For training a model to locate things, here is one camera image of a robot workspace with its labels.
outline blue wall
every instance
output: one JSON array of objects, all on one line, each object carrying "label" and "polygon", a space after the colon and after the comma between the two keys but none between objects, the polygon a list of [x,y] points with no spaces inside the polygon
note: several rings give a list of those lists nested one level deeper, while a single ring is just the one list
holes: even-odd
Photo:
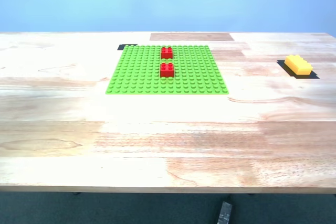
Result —
[{"label": "blue wall", "polygon": [[336,36],[336,0],[0,0],[0,31],[306,31]]}]

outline lego baseplate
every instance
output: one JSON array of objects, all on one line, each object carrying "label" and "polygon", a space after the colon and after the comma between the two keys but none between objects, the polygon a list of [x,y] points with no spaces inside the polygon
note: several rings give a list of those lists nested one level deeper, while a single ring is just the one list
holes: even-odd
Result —
[{"label": "lego baseplate", "polygon": [[[228,94],[208,46],[171,46],[174,58],[160,59],[164,46],[125,46],[106,94]],[[160,78],[170,62],[175,77]]]}]

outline yellow lego brick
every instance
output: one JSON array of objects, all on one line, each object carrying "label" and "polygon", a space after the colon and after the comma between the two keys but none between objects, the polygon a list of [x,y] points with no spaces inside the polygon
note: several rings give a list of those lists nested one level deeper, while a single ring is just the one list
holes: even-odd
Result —
[{"label": "yellow lego brick", "polygon": [[285,64],[297,75],[310,75],[313,67],[299,55],[289,55]]}]

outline dark floor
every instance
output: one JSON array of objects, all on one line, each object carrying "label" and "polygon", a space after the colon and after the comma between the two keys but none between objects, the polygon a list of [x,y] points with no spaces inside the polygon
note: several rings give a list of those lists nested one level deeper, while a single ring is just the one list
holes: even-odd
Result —
[{"label": "dark floor", "polygon": [[335,224],[333,195],[96,194],[0,192],[3,224],[215,224],[223,200],[230,224]]}]

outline table top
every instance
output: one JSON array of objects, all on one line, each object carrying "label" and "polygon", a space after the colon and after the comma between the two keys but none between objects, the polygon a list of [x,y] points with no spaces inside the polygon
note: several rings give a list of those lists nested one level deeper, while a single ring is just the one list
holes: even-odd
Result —
[{"label": "table top", "polygon": [[[119,44],[208,45],[229,95],[106,95]],[[328,34],[0,34],[0,190],[336,193],[335,121]]]}]

